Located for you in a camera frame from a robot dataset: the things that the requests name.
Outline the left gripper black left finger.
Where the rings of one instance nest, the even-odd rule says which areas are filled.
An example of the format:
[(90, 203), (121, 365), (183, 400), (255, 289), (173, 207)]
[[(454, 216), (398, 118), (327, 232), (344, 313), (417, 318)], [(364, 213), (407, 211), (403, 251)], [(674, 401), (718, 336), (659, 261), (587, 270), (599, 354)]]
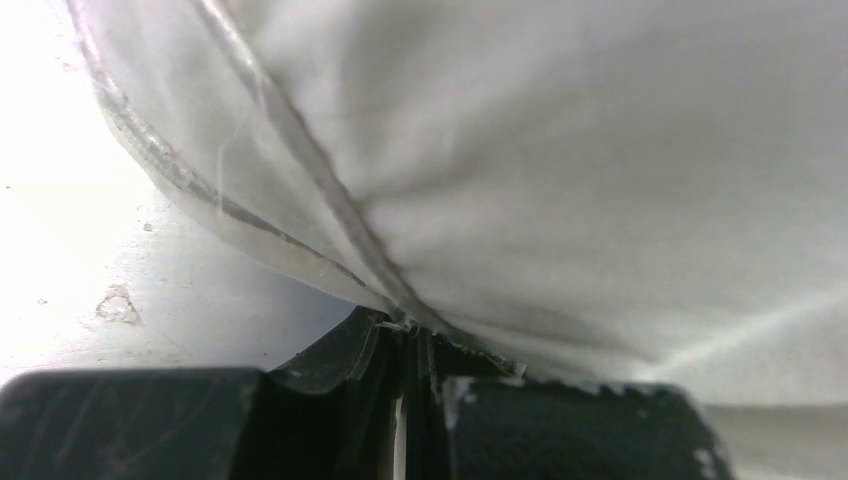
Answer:
[(375, 479), (397, 340), (354, 309), (284, 365), (37, 371), (1, 390), (5, 479)]

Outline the white pillow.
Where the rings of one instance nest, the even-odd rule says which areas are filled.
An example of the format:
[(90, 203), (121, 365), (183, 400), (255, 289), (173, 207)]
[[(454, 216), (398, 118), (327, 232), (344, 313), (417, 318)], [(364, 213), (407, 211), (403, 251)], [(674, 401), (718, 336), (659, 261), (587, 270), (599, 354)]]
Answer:
[(843, 1), (71, 1), (241, 252), (547, 376), (847, 402)]

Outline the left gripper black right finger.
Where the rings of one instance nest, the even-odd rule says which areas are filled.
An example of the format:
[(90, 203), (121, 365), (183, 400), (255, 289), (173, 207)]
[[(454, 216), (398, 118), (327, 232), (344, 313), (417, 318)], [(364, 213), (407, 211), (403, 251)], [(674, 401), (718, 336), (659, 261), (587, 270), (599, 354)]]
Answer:
[(410, 479), (731, 479), (696, 403), (664, 384), (537, 381), (415, 332), (405, 345)]

